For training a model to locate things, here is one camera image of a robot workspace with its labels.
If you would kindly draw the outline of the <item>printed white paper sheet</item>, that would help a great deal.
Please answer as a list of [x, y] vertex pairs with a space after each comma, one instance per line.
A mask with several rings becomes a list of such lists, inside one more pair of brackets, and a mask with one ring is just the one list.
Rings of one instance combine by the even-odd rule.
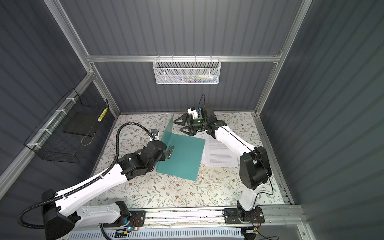
[[212, 136], [201, 133], [199, 138], [205, 140], [201, 163], [213, 168], [237, 168], [238, 159], [235, 154], [223, 143]]

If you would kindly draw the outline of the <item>teal file folder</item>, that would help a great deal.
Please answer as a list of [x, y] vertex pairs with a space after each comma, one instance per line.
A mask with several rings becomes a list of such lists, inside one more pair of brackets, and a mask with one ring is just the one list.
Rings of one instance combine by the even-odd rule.
[[169, 176], [196, 181], [205, 147], [205, 140], [173, 133], [174, 118], [167, 124], [161, 141], [167, 145], [171, 156], [159, 162], [156, 172]]

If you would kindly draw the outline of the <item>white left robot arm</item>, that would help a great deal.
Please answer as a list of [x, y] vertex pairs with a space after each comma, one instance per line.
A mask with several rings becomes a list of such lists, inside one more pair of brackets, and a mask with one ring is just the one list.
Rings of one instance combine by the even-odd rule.
[[56, 240], [76, 228], [91, 225], [128, 229], [138, 227], [139, 223], [122, 201], [99, 207], [87, 207], [85, 204], [111, 188], [152, 172], [159, 161], [166, 159], [166, 152], [166, 144], [159, 140], [150, 141], [141, 150], [119, 158], [110, 171], [104, 170], [57, 192], [60, 199], [42, 208], [46, 239]]

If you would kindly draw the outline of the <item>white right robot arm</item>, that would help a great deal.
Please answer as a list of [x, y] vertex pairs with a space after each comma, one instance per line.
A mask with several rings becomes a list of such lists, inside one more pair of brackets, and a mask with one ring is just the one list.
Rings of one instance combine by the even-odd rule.
[[237, 211], [235, 214], [223, 212], [225, 217], [237, 217], [242, 223], [251, 222], [257, 211], [259, 195], [274, 193], [274, 190], [271, 193], [262, 191], [272, 176], [266, 149], [255, 147], [235, 134], [227, 123], [217, 118], [212, 105], [188, 109], [186, 114], [174, 120], [174, 124], [182, 126], [180, 132], [189, 136], [200, 132], [210, 135], [240, 158], [239, 177], [244, 188], [237, 202]]

